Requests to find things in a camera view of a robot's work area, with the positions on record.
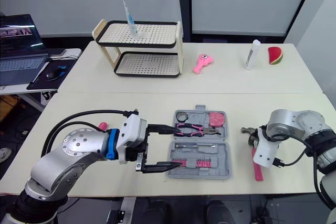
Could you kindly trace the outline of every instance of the screwdriver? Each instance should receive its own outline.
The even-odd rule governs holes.
[[[175,144],[175,148],[198,148],[198,147],[210,147],[216,148],[216,145],[182,145],[182,144]]]

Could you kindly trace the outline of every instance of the toy watermelon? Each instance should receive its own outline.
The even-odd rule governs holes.
[[[269,63],[271,65],[275,65],[281,62],[282,57],[284,55],[280,47],[269,47],[268,53],[269,53]]]

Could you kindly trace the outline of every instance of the white table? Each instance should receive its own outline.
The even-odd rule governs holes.
[[[326,124],[336,129],[336,111],[322,93],[310,94],[142,94],[142,93],[57,93],[44,109],[7,173],[0,181],[0,193],[19,194],[29,178],[31,167],[38,161],[43,143],[51,128],[63,118],[85,110],[137,108],[148,123],[171,125],[174,111],[194,109],[205,104],[208,110],[225,111],[231,148],[233,176],[228,180],[172,179],[165,173],[135,172],[135,163],[120,165],[118,161],[96,162],[79,178],[69,196],[155,196],[213,194],[286,194],[311,193],[313,162],[303,157],[296,165],[286,168],[263,168],[264,181],[254,179],[248,135],[241,127],[258,127],[268,122],[275,109],[315,110],[323,114]],[[81,120],[98,125],[120,127],[121,115],[96,114]],[[63,130],[54,147],[74,128]],[[171,135],[151,134],[148,164],[166,161]],[[281,144],[277,157],[292,162],[302,152],[303,145],[295,140]]]
[[[61,56],[62,58],[66,58],[69,56],[75,56],[80,57],[81,50],[79,48],[69,48],[66,49],[66,52]],[[48,62],[45,63],[45,65],[41,68],[41,73],[44,68],[48,65]],[[1,86],[0,87],[0,95],[7,95],[7,94],[17,94],[19,97],[21,97],[23,100],[28,102],[30,105],[38,109],[39,111],[42,111],[44,109],[44,106],[38,102],[36,99],[34,99],[32,96],[29,95],[29,93],[41,93],[41,92],[48,92],[48,91],[56,91],[57,89],[27,89],[29,86],[29,83],[25,84],[18,84],[18,85],[8,85],[8,86]]]
[[[284,51],[278,65],[268,63],[270,46],[279,46]],[[254,68],[247,71],[243,65],[250,48],[251,44],[184,43],[183,74],[177,78],[140,78],[117,76],[92,41],[59,92],[322,93],[294,45],[262,44]],[[203,74],[196,75],[192,69],[201,53],[211,55],[215,61],[203,69]]]

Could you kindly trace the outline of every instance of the white bottle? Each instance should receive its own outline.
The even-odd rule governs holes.
[[[256,61],[256,58],[257,58],[257,54],[258,54],[260,44],[261,44],[260,41],[257,40],[257,39],[255,39],[253,41],[250,53],[248,54],[248,57],[247,57],[247,60],[246,60],[245,66],[244,66],[244,68],[246,70],[251,70],[251,68],[253,67],[253,64],[254,64],[254,62]]]

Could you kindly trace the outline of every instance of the pliers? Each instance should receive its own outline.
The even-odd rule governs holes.
[[[191,132],[191,133],[178,132],[174,134],[175,136],[204,136],[204,135],[220,134],[218,130],[213,129],[213,128],[205,128],[203,127],[203,125],[200,125],[200,124],[176,123],[175,127],[178,129],[189,128],[189,129],[197,130],[196,132]]]

